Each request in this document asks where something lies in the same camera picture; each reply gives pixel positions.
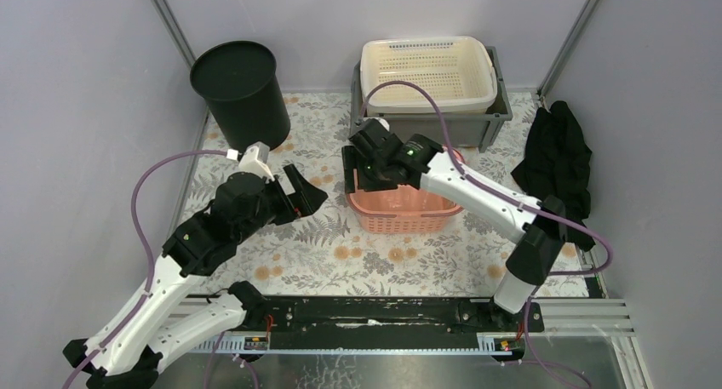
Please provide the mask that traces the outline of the pink perforated plastic basket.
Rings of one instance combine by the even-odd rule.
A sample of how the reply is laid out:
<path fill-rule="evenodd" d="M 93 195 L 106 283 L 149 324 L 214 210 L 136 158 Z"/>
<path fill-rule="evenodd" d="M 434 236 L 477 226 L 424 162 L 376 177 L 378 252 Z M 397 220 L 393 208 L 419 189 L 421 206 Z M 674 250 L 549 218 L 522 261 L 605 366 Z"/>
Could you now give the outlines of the pink perforated plastic basket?
<path fill-rule="evenodd" d="M 361 227 L 370 233 L 430 233 L 442 231 L 463 207 L 413 187 L 345 194 Z"/>

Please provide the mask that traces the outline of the large black cylindrical container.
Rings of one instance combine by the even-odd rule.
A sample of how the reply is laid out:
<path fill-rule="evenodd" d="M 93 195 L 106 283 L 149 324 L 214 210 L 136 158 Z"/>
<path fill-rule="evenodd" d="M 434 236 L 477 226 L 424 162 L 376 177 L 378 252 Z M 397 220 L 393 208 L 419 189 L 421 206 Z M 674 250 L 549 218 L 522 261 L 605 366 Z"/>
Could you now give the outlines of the large black cylindrical container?
<path fill-rule="evenodd" d="M 191 86 L 231 148 L 261 142 L 274 150 L 286 141 L 291 123 L 276 70 L 273 53 L 252 41 L 222 43 L 192 65 Z"/>

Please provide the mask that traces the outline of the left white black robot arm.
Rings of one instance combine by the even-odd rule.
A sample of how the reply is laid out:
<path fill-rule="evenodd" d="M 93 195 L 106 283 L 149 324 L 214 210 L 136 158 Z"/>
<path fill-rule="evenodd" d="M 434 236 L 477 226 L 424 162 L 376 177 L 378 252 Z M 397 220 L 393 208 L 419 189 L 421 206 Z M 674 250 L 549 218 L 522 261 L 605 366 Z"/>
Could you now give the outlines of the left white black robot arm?
<path fill-rule="evenodd" d="M 87 373 L 88 388 L 150 388 L 165 368 L 208 338 L 264 324 L 266 297 L 242 281 L 185 320 L 163 325 L 192 289 L 235 256 L 238 245 L 265 226 L 285 225 L 322 207 L 326 192 L 293 164 L 284 172 L 294 189 L 290 194 L 265 169 L 230 175 L 214 199 L 172 233 L 152 274 L 121 312 L 96 335 L 66 345 L 72 375 Z"/>

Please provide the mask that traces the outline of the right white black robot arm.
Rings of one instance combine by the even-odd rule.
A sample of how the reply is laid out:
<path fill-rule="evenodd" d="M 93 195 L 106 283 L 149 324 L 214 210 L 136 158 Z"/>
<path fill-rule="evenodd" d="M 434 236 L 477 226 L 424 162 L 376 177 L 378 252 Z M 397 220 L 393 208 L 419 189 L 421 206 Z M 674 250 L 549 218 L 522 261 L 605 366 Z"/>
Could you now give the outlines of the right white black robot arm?
<path fill-rule="evenodd" d="M 410 186 L 494 225 L 514 249 L 488 318 L 501 331 L 521 321 L 526 301 L 545 283 L 567 239 L 566 225 L 556 220 L 564 215 L 560 200 L 522 196 L 474 171 L 438 142 L 421 134 L 403 141 L 376 119 L 361 123 L 341 157 L 348 194 Z"/>

